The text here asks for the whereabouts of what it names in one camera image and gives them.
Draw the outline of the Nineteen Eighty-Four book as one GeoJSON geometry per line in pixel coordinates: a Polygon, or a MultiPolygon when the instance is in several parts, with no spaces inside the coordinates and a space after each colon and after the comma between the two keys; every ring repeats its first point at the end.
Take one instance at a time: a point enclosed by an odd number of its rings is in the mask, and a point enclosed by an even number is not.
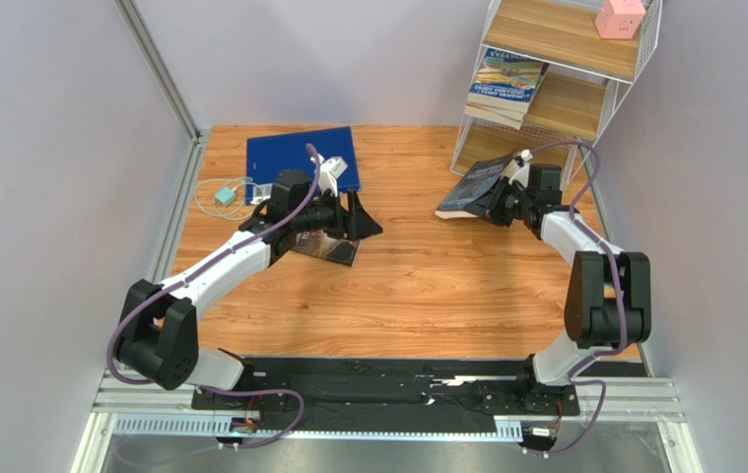
{"type": "Polygon", "coordinates": [[[482,196],[490,196],[511,158],[512,155],[504,155],[474,163],[437,207],[435,215],[445,220],[477,218],[464,212],[464,206],[482,196]]]}

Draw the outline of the Three Days To See book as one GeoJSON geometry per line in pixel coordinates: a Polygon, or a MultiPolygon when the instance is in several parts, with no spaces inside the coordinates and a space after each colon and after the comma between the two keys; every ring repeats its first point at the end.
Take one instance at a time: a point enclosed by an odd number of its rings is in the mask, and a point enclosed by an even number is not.
{"type": "Polygon", "coordinates": [[[307,232],[297,236],[292,251],[323,261],[352,267],[361,243],[328,236],[324,231],[307,232]]]}

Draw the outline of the orange 78-Storey Treehouse book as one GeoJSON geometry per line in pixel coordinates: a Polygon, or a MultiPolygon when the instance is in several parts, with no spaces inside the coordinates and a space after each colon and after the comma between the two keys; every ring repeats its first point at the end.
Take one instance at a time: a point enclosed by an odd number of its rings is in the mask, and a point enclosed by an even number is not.
{"type": "Polygon", "coordinates": [[[521,128],[524,118],[524,114],[517,111],[510,111],[472,102],[468,102],[465,105],[464,113],[473,118],[501,124],[516,130],[521,128]]]}

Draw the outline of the blue 91-Storey Treehouse book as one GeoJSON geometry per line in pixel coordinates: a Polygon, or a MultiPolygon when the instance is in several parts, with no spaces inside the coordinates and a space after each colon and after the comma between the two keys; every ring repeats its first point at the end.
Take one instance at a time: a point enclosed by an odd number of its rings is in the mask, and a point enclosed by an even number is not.
{"type": "Polygon", "coordinates": [[[468,93],[532,102],[548,69],[548,63],[488,47],[468,93]]]}

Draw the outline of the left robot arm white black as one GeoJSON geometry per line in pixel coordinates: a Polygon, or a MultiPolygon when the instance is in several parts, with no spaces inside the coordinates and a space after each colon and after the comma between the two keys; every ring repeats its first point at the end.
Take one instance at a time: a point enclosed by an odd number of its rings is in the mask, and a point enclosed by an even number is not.
{"type": "Polygon", "coordinates": [[[198,325],[206,312],[276,263],[304,233],[356,241],[383,231],[356,191],[340,195],[328,177],[326,171],[317,178],[296,169],[282,171],[268,199],[219,248],[161,283],[141,279],[133,284],[108,342],[108,368],[123,364],[139,373],[137,383],[165,390],[185,384],[233,390],[245,364],[222,349],[200,347],[198,325]]]}

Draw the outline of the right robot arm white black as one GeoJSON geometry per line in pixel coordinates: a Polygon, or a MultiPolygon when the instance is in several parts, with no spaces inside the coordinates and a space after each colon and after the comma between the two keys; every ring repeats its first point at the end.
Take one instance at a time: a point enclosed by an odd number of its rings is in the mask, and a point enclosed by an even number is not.
{"type": "Polygon", "coordinates": [[[518,163],[512,176],[503,168],[480,175],[468,190],[466,211],[496,226],[521,221],[571,266],[564,308],[564,330],[531,358],[530,377],[541,385],[565,386],[605,356],[621,354],[646,341],[652,331],[650,261],[625,251],[591,228],[563,204],[561,170],[556,165],[518,163]]]}

